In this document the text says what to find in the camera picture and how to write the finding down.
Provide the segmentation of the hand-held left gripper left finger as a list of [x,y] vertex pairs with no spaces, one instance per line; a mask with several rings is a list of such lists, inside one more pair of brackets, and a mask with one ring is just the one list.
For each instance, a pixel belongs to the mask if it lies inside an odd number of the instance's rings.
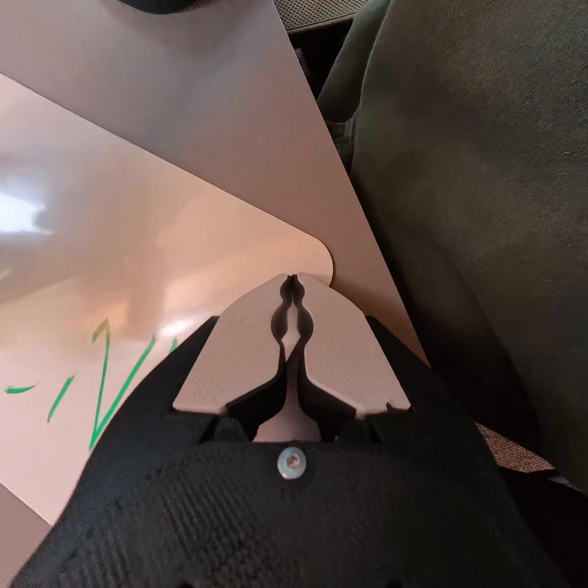
[[283,338],[292,276],[279,274],[241,296],[218,317],[173,401],[180,412],[266,422],[287,393]]

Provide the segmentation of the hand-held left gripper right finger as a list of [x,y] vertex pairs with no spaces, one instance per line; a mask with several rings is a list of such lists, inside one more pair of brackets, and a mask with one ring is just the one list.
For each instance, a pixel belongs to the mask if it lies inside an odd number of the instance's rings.
[[298,400],[316,423],[407,412],[410,402],[364,313],[308,273],[295,277]]

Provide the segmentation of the white whiteboard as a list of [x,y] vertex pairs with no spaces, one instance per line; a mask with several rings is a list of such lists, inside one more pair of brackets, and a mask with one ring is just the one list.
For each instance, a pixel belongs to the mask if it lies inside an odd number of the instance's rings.
[[318,239],[1,75],[1,484],[49,525],[122,402]]

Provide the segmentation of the person's green sweatshirt torso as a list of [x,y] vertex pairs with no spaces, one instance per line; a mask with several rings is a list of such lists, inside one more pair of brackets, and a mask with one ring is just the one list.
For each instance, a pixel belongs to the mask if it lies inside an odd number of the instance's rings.
[[587,1],[371,1],[318,105],[431,367],[587,493]]

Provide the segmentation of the grey mesh chair seat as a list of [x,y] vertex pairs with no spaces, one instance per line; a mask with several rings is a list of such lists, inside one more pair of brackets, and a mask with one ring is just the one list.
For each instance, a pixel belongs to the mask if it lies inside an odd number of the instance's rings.
[[345,24],[369,1],[273,1],[289,34]]

